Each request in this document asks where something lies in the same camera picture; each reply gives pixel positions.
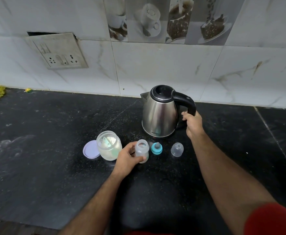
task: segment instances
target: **person's right arm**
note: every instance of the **person's right arm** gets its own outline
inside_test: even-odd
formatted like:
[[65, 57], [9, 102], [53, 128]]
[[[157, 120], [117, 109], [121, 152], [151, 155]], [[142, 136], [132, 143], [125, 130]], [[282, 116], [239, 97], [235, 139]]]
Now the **person's right arm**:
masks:
[[186, 133], [192, 141], [207, 188], [222, 218], [234, 235], [244, 233], [250, 214], [261, 205], [275, 202], [266, 188], [238, 164], [227, 157], [203, 130], [198, 112], [187, 120]]

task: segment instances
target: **forearm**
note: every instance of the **forearm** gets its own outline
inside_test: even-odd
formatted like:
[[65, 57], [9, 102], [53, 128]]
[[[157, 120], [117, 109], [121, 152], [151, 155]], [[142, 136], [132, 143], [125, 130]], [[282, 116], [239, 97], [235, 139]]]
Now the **forearm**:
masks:
[[223, 219], [234, 234], [242, 234], [246, 219], [274, 198], [254, 177], [227, 157], [205, 134], [192, 138], [205, 183]]
[[102, 235], [121, 181], [120, 176], [112, 173], [81, 212], [59, 234]]

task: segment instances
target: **jar of milk powder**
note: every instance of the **jar of milk powder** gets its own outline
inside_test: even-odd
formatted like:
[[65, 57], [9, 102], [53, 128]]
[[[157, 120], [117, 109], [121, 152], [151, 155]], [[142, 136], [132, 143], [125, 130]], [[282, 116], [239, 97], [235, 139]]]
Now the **jar of milk powder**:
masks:
[[108, 161], [116, 160], [122, 150], [120, 138], [113, 131], [104, 131], [96, 139], [97, 149], [102, 158]]

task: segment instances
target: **purple lid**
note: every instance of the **purple lid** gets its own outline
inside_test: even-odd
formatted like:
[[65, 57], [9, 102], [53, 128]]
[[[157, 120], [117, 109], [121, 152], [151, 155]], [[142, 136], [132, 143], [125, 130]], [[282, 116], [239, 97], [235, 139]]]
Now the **purple lid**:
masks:
[[83, 154], [84, 154], [84, 156], [86, 156], [87, 158], [90, 158], [90, 159], [97, 158], [100, 155], [100, 153], [97, 149], [96, 140], [92, 140], [84, 146]]

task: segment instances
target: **electric kettle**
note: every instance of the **electric kettle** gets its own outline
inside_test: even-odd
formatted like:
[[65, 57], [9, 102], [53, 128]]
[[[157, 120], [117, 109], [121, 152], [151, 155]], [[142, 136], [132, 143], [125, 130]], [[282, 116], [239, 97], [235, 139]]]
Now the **electric kettle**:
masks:
[[176, 92], [167, 85], [158, 85], [150, 92], [141, 94], [143, 106], [142, 126], [153, 137], [164, 138], [171, 135], [178, 124], [179, 106], [188, 108], [195, 115], [195, 102], [187, 95]]

